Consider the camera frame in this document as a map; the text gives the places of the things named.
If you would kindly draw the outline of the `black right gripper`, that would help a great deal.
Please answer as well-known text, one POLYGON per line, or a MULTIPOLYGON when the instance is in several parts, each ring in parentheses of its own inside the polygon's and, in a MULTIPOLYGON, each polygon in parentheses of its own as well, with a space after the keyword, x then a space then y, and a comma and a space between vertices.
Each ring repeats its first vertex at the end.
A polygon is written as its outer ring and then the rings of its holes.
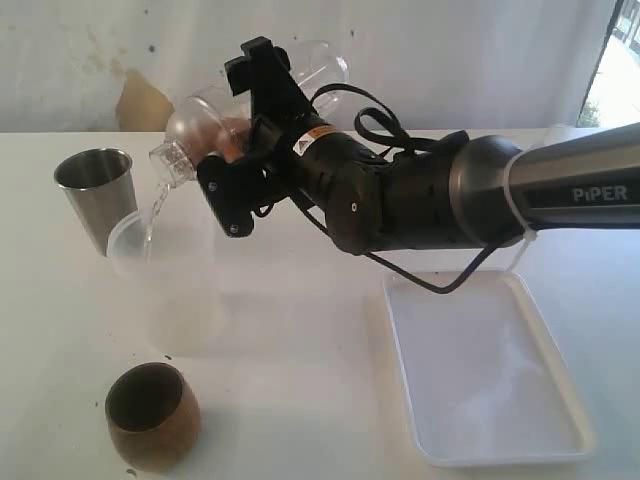
POLYGON ((321 185, 322 165, 293 150, 321 120, 290 74, 286 51, 260 36, 241 45, 243 54, 225 63, 233 96, 250 94, 249 134, 243 157, 229 167, 240 185, 266 182, 262 171, 286 185, 321 185))

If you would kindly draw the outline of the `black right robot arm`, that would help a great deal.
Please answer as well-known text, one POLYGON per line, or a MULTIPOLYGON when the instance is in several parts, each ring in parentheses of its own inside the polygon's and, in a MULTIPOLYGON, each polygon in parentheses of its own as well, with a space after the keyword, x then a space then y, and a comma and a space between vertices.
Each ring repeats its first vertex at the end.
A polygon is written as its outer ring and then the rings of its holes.
POLYGON ((215 207, 225 233, 245 237, 267 207, 290 198, 319 208, 341 250, 473 248, 542 228, 639 224, 639 128, 524 150, 496 135, 409 136, 387 110, 386 133, 350 136, 322 119, 264 37, 225 64, 233 94, 250 97, 249 139, 215 207))

